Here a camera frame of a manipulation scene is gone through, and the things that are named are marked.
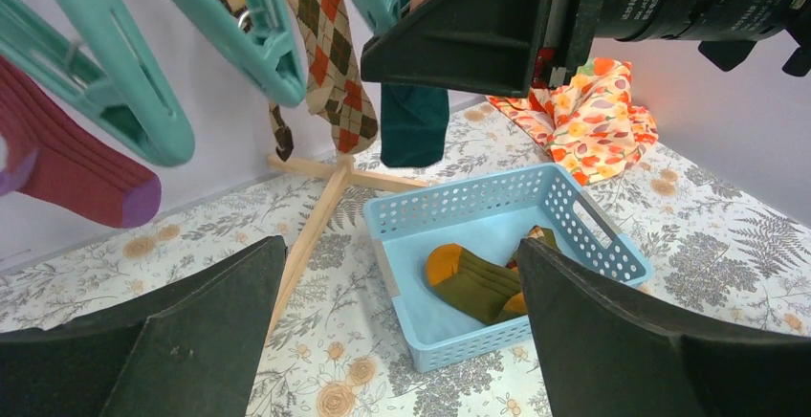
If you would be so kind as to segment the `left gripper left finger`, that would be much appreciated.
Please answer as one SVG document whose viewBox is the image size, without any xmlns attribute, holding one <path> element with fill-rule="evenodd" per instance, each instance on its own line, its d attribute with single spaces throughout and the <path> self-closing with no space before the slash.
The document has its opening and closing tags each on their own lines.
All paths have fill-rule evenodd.
<svg viewBox="0 0 811 417">
<path fill-rule="evenodd" d="M 268 236 L 186 278 L 1 337 L 5 416 L 242 416 L 287 247 Z"/>
</svg>

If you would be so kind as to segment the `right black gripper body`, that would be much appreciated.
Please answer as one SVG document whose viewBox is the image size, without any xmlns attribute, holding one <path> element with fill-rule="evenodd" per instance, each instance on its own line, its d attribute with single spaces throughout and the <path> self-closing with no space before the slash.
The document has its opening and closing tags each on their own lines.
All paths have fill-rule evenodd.
<svg viewBox="0 0 811 417">
<path fill-rule="evenodd" d="M 550 0 L 533 72 L 534 88 L 569 82 L 591 50 L 605 0 Z"/>
</svg>

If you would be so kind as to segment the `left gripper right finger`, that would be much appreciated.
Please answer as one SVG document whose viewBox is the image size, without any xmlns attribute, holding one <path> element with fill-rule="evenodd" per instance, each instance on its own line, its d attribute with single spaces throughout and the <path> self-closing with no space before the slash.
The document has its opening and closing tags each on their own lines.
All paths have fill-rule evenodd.
<svg viewBox="0 0 811 417">
<path fill-rule="evenodd" d="M 556 416 L 806 416 L 810 340 L 706 317 L 537 239 L 517 267 Z"/>
</svg>

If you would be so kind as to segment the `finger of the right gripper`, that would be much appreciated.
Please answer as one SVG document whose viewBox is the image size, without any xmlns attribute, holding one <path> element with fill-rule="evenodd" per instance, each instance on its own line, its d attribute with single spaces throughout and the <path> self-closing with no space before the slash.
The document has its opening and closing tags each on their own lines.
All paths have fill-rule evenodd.
<svg viewBox="0 0 811 417">
<path fill-rule="evenodd" d="M 425 0 L 364 45 L 362 79 L 523 96 L 551 7 L 552 0 Z"/>
</svg>

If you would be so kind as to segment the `dark teal sock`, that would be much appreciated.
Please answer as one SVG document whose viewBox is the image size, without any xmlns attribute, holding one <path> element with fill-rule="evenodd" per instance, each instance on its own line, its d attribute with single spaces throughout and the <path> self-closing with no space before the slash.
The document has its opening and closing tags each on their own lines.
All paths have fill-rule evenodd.
<svg viewBox="0 0 811 417">
<path fill-rule="evenodd" d="M 411 2 L 400 0 L 404 10 Z M 381 86 L 381 161 L 391 168 L 424 168 L 444 156 L 448 91 L 416 85 Z"/>
</svg>

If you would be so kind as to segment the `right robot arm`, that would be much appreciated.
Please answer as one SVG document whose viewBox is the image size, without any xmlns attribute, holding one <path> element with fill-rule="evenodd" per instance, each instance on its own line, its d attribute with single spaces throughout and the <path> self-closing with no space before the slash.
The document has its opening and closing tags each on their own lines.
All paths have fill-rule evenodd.
<svg viewBox="0 0 811 417">
<path fill-rule="evenodd" d="M 810 0 L 426 0 L 362 51 L 368 82 L 520 98 L 568 82 L 597 38 L 695 41 L 728 72 L 789 33 L 783 72 L 810 70 Z"/>
</svg>

